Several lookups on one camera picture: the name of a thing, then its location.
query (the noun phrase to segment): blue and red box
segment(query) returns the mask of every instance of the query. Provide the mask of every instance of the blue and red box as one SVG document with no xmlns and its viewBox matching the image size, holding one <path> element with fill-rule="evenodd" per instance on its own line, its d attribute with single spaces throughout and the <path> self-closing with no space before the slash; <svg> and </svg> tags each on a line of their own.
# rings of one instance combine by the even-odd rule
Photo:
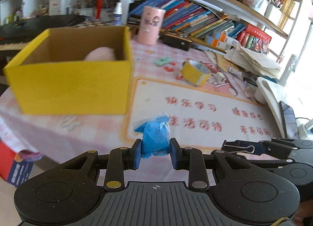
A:
<svg viewBox="0 0 313 226">
<path fill-rule="evenodd" d="M 0 177 L 6 182 L 18 187 L 28 179 L 32 166 L 0 140 Z"/>
</svg>

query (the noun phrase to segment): person's hand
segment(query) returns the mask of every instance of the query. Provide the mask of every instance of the person's hand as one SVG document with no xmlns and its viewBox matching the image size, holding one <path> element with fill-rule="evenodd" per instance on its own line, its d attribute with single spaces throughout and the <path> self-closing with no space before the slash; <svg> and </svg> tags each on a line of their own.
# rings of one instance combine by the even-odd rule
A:
<svg viewBox="0 0 313 226">
<path fill-rule="evenodd" d="M 297 226 L 303 226 L 303 218 L 313 216 L 313 199 L 300 203 L 292 219 Z"/>
</svg>

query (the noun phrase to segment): stack of paper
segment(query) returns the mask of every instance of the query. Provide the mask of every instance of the stack of paper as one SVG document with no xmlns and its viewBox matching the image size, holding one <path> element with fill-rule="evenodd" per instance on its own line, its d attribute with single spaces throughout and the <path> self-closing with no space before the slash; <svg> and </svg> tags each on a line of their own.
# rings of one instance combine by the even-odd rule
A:
<svg viewBox="0 0 313 226">
<path fill-rule="evenodd" d="M 255 75 L 277 79 L 280 77 L 281 66 L 270 59 L 266 54 L 257 53 L 243 47 L 237 47 L 226 50 L 224 58 Z"/>
</svg>

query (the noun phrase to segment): smartphone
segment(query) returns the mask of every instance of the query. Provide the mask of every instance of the smartphone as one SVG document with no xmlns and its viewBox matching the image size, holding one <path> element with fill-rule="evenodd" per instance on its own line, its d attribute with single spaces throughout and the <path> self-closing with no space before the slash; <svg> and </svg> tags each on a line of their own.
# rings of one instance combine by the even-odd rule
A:
<svg viewBox="0 0 313 226">
<path fill-rule="evenodd" d="M 292 107 L 280 101 L 279 108 L 281 110 L 285 137 L 288 139 L 299 139 L 298 126 Z"/>
</svg>

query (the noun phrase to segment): red heart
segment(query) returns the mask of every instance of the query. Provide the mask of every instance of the red heart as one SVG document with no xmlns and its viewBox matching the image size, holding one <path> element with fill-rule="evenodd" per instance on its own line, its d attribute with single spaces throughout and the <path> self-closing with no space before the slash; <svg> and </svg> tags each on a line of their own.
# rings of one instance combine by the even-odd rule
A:
<svg viewBox="0 0 313 226">
<path fill-rule="evenodd" d="M 173 68 L 169 68 L 167 66 L 164 67 L 164 70 L 167 71 L 167 72 L 173 72 L 174 71 Z"/>
</svg>

